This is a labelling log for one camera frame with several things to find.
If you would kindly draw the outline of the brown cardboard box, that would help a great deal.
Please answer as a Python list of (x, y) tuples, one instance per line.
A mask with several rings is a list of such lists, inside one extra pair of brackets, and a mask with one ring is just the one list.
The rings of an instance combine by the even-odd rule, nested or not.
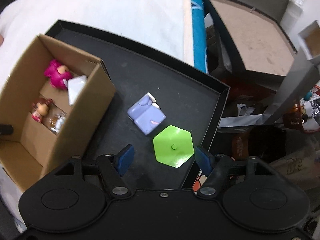
[[(68, 91), (48, 73), (85, 76), (87, 81), (69, 104)], [(116, 92), (103, 61), (47, 35), (33, 39), (1, 91), (1, 124), (13, 132), (1, 136), (1, 166), (26, 191), (74, 155), (83, 155)]]

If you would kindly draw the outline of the brown haired doll figurine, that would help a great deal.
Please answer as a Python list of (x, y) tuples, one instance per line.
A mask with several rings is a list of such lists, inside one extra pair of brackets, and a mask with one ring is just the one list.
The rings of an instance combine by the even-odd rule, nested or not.
[(38, 98), (33, 104), (32, 104), (32, 113), (31, 117), (38, 123), (42, 123), (42, 120), (44, 117), (48, 115), (49, 109), (51, 104), (53, 103), (53, 100), (51, 98)]

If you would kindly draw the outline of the black framed brown board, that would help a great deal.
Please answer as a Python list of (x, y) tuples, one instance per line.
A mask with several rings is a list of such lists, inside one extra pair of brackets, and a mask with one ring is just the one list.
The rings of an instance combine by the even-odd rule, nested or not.
[(231, 72), (288, 74), (297, 51), (273, 18), (237, 0), (203, 0), (203, 5)]

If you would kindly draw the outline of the pink bear figurine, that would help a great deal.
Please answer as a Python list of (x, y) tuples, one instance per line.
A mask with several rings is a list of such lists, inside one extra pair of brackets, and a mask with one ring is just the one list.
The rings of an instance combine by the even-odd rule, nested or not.
[(61, 90), (67, 90), (68, 80), (73, 78), (73, 74), (69, 68), (56, 59), (49, 62), (43, 74), (50, 79), (50, 85), (53, 88)]

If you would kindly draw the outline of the red crab jar figurine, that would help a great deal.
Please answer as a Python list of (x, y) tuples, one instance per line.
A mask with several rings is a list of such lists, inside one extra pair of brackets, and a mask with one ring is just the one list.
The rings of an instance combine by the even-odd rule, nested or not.
[(49, 129), (55, 134), (59, 133), (65, 120), (66, 120), (65, 113), (55, 114), (49, 119)]

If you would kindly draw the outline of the purple elephant cube toy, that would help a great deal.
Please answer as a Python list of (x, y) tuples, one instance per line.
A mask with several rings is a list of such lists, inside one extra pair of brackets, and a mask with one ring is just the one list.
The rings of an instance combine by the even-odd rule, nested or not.
[(156, 99), (150, 93), (146, 93), (132, 105), (127, 110), (127, 114), (145, 135), (150, 134), (166, 119), (165, 114), (157, 105)]

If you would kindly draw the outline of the orange plastic basket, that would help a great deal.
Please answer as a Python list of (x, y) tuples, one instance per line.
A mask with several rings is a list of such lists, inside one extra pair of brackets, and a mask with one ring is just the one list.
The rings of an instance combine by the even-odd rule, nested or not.
[(315, 101), (295, 104), (283, 115), (283, 124), (306, 134), (319, 132), (319, 104)]

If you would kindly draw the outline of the green hexagonal box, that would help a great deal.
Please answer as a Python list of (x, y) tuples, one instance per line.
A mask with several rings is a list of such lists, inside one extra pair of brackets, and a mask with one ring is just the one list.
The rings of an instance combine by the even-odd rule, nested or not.
[(194, 155), (191, 133), (169, 125), (153, 138), (156, 160), (164, 165), (179, 168)]

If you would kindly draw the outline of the blue patterned cushion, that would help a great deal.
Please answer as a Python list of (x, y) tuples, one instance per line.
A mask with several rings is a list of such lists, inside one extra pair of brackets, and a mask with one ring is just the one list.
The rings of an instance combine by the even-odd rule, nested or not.
[(204, 6), (202, 0), (191, 0), (193, 30), (194, 67), (208, 74), (206, 29), (204, 25)]

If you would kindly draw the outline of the white power adapter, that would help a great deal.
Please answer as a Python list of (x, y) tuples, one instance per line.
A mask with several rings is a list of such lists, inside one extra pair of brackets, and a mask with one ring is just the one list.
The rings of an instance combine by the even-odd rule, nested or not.
[(74, 105), (86, 82), (87, 76), (85, 75), (77, 76), (67, 81), (68, 102), (70, 106)]

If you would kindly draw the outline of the white bed sheet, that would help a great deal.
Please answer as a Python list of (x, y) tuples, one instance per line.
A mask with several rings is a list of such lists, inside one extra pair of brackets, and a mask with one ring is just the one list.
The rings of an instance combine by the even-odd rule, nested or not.
[(112, 32), (194, 62), (191, 0), (16, 0), (1, 13), (1, 84), (35, 36), (58, 20)]

